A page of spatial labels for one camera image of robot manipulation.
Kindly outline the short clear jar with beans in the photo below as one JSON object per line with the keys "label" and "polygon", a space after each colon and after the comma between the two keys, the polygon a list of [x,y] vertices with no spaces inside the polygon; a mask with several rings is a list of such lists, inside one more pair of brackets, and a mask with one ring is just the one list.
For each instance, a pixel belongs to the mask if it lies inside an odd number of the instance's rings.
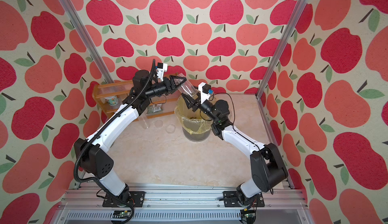
{"label": "short clear jar with beans", "polygon": [[195,97],[198,93],[198,89],[195,88],[192,83],[189,80],[186,80],[179,88],[178,90],[190,97]]}

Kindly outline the tall clear jar with beans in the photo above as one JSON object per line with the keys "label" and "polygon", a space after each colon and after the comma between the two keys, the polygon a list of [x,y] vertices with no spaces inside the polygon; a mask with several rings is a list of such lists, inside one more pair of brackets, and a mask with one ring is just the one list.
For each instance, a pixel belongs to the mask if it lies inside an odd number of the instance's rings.
{"label": "tall clear jar with beans", "polygon": [[144,129],[148,129],[151,126],[150,120],[147,118],[145,114],[142,114],[141,116],[139,116],[138,120]]}

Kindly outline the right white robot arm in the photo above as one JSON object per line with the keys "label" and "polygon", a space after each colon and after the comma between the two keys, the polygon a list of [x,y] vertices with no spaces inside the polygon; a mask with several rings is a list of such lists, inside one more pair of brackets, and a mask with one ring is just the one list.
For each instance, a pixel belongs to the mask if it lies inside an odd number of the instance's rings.
{"label": "right white robot arm", "polygon": [[238,130],[229,119],[229,104],[225,100],[212,103],[208,99],[201,101],[201,96],[195,98],[182,93],[182,98],[188,109],[205,114],[212,121],[211,129],[215,136],[230,143],[250,160],[251,178],[236,188],[239,205],[249,207],[255,196],[272,190],[288,176],[278,147],[273,144],[263,144]]}

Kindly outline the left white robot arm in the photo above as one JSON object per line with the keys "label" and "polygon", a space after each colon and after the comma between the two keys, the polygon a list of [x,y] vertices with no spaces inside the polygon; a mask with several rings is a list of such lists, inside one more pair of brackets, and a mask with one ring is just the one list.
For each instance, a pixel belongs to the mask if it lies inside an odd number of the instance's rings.
{"label": "left white robot arm", "polygon": [[120,207],[132,208],[129,187],[114,172],[114,161],[108,151],[121,133],[147,109],[153,97],[173,94],[186,81],[186,77],[175,75],[159,80],[154,70],[136,72],[129,95],[114,115],[95,133],[74,143],[77,157],[74,179],[79,183],[94,181]]}

